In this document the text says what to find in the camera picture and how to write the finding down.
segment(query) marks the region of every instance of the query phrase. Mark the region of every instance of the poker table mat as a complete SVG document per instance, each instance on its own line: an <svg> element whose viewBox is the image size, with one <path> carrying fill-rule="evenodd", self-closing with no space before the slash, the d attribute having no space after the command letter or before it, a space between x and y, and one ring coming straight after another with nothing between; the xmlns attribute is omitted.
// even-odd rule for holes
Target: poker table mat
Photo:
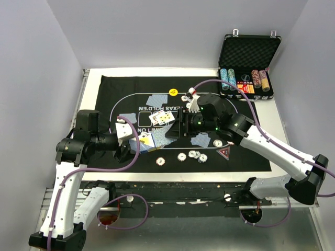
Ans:
<svg viewBox="0 0 335 251"><path fill-rule="evenodd" d="M109 124L111 130L115 130L115 122L121 113L135 113L137 122L134 127L138 132L151 132L158 127L154 127L148 118L159 108L146 105L146 102L153 94L167 94L167 104L163 104L163 109L171 110L176 116L178 107L185 107L181 96L190 87L197 83L211 79L212 77L105 77L102 76L95 109L100 111L100 130L107 132ZM169 90L175 88L178 95L169 95ZM217 83L210 83L201 86L197 92L218 93ZM250 108L245 101L224 100L228 106L234 106L237 112L252 118ZM126 172L129 173L203 173L203 172L269 172L270 163L261 155L241 146L230 146L229 160L221 156L213 146L213 141L219 139L215 133L210 133L211 138L208 148L202 148L191 144L191 138L182 138L172 144L166 145L163 149L149 153L140 154L136 163ZM205 163L199 163L196 159L187 157L180 162L177 159L179 153L188 152L194 148L208 156ZM121 168L131 160L118 163L113 158L113 152L96 153L90 160L88 166L95 168L116 169ZM163 157L165 164L159 166L156 159Z"/></svg>

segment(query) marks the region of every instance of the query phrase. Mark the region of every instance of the white table surface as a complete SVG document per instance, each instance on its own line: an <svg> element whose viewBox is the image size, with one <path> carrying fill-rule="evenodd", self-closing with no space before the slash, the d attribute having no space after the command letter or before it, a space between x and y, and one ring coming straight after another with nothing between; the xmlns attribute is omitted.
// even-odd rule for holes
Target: white table surface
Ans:
<svg viewBox="0 0 335 251"><path fill-rule="evenodd" d="M101 76L217 76L217 69L191 68L112 68L91 69L87 79L80 109L95 109ZM259 121L264 130L286 143L282 122L274 99L255 102ZM222 173L93 173L86 172L83 180L106 181L161 181L161 182L244 182L250 177L270 178L286 173L270 163L271 172L222 172Z"/></svg>

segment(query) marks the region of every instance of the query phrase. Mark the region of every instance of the white robotic arm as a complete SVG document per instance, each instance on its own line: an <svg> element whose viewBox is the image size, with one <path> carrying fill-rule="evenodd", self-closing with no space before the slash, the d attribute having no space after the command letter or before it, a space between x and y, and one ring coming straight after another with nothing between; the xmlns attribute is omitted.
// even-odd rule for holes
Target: white robotic arm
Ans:
<svg viewBox="0 0 335 251"><path fill-rule="evenodd" d="M241 200L257 201L267 196L292 196L304 204L314 203L325 174L320 170L315 170L306 161L317 163L326 168L327 158L322 155L313 157L302 153L266 133L281 146L285 146L291 152L304 158L303 162L299 161L270 143L259 132L253 120L241 114L227 113L222 106L221 99L215 95L196 95L191 108L191 111L182 108L179 110L181 114L165 134L166 137L180 138L192 136L201 131L216 131L222 139L259 153L288 173L285 176L275 178L249 178L241 190ZM67 137L57 146L57 174L50 208L40 231L30 236L30 246L46 248L54 202L60 184L66 175L77 169L85 169L94 150L116 150L118 158L123 158L127 154L127 149L122 148L122 142L133 137L129 125L117 123L117 133L106 136L99 134L96 128L98 112L88 110L80 112L76 122L76 128L80 128L76 131L77 136L73 139ZM83 172L75 173L62 187L59 207L52 228L51 244L54 250L81 251L85 243L87 227L96 217L100 208L116 196L113 183L98 181L84 203L75 211L75 202L82 177Z"/></svg>

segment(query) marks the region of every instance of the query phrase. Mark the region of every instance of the white poker chip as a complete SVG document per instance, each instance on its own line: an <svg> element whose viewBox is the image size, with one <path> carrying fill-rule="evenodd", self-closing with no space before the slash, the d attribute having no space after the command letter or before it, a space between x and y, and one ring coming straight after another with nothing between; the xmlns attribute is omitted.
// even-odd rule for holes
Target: white poker chip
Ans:
<svg viewBox="0 0 335 251"><path fill-rule="evenodd" d="M199 158L200 156L201 156L201 153L198 152L198 151L196 151L196 152L195 152L195 156L194 156L194 158Z"/></svg>
<svg viewBox="0 0 335 251"><path fill-rule="evenodd" d="M188 156L189 156L190 158L194 158L194 157L195 157L195 151L189 151L189 152L188 152Z"/></svg>
<svg viewBox="0 0 335 251"><path fill-rule="evenodd" d="M185 153L180 153L180 154L178 154L178 160L179 161L184 161L184 160L186 160L186 154Z"/></svg>
<svg viewBox="0 0 335 251"><path fill-rule="evenodd" d="M208 159L207 155L206 154L202 154L200 155L200 157L198 158L198 162L199 163L203 163L203 162L206 162Z"/></svg>
<svg viewBox="0 0 335 251"><path fill-rule="evenodd" d="M159 166L162 166L165 164L165 159L162 158L162 157L159 157L156 159L156 164L159 165Z"/></svg>
<svg viewBox="0 0 335 251"><path fill-rule="evenodd" d="M185 95L182 96L182 102L187 102L187 97Z"/></svg>
<svg viewBox="0 0 335 251"><path fill-rule="evenodd" d="M213 141L213 146L215 147L222 147L224 144L220 140L214 140Z"/></svg>

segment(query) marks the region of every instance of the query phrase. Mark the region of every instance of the white wall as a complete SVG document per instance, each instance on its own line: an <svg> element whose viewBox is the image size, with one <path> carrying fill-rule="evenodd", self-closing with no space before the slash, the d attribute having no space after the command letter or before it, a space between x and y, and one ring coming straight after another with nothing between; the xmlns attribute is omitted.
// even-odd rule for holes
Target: white wall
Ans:
<svg viewBox="0 0 335 251"><path fill-rule="evenodd" d="M329 158L335 172L335 2L309 0L272 67L271 82L291 145ZM327 176L322 193L335 192ZM335 198L318 199L335 247Z"/></svg>
<svg viewBox="0 0 335 251"><path fill-rule="evenodd" d="M0 7L0 250L29 250L82 71L45 0Z"/></svg>
<svg viewBox="0 0 335 251"><path fill-rule="evenodd" d="M86 68L217 67L223 37L287 37L307 0L48 0Z"/></svg>

